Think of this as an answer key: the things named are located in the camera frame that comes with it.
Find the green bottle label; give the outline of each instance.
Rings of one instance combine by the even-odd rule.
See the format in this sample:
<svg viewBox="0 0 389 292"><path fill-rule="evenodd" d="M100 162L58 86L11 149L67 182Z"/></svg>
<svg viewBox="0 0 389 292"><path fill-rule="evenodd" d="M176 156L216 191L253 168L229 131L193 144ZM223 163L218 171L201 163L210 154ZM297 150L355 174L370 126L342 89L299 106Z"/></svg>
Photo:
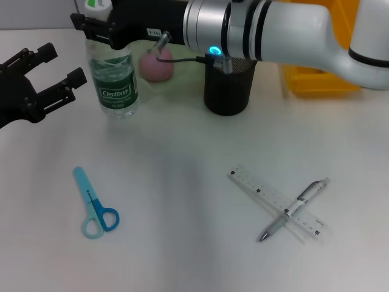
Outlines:
<svg viewBox="0 0 389 292"><path fill-rule="evenodd" d="M104 81L93 77L100 103L106 108L120 110L129 107L138 99L138 89L134 70L125 78L117 81Z"/></svg>

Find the scissors blade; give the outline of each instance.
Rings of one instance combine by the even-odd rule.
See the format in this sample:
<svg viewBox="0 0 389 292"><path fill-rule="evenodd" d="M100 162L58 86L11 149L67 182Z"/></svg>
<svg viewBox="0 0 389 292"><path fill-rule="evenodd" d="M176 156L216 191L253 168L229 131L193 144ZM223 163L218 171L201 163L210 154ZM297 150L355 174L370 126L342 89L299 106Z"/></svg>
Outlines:
<svg viewBox="0 0 389 292"><path fill-rule="evenodd" d="M78 184L78 188L84 198L86 204L97 199L95 190L93 189L91 183L88 180L88 177L85 174L85 171L81 167L76 167L73 170L75 180Z"/></svg>

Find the transparent ruler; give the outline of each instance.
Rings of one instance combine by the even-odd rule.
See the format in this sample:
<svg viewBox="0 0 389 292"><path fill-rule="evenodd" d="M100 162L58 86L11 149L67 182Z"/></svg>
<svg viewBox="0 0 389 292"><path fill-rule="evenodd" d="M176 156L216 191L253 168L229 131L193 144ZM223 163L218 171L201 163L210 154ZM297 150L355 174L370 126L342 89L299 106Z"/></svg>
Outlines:
<svg viewBox="0 0 389 292"><path fill-rule="evenodd" d="M283 214L285 209L293 204L292 200L275 191L261 179L252 176L240 165L231 169L228 176L234 183L276 209L280 214ZM297 212L289 221L301 227L302 230L314 238L319 238L325 230L325 225L322 221L304 209Z"/></svg>

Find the black mesh pen holder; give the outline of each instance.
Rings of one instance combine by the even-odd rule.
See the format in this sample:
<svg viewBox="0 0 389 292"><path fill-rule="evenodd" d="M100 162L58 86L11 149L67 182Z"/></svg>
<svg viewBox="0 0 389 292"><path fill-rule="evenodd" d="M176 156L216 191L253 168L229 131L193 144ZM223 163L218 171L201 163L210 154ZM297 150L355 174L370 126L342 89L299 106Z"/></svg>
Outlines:
<svg viewBox="0 0 389 292"><path fill-rule="evenodd" d="M232 58L232 73L212 63L206 65L204 102L207 108L220 116L234 116L249 104L256 61Z"/></svg>

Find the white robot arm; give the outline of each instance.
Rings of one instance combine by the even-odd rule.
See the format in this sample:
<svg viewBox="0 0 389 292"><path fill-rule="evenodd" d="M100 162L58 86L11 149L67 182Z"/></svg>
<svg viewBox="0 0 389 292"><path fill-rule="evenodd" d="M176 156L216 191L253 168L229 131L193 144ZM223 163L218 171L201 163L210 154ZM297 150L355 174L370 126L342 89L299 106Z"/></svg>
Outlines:
<svg viewBox="0 0 389 292"><path fill-rule="evenodd" d="M192 50L332 72L370 89L389 89L389 0L360 0L349 51L320 5L271 0L192 0L184 17Z"/></svg>

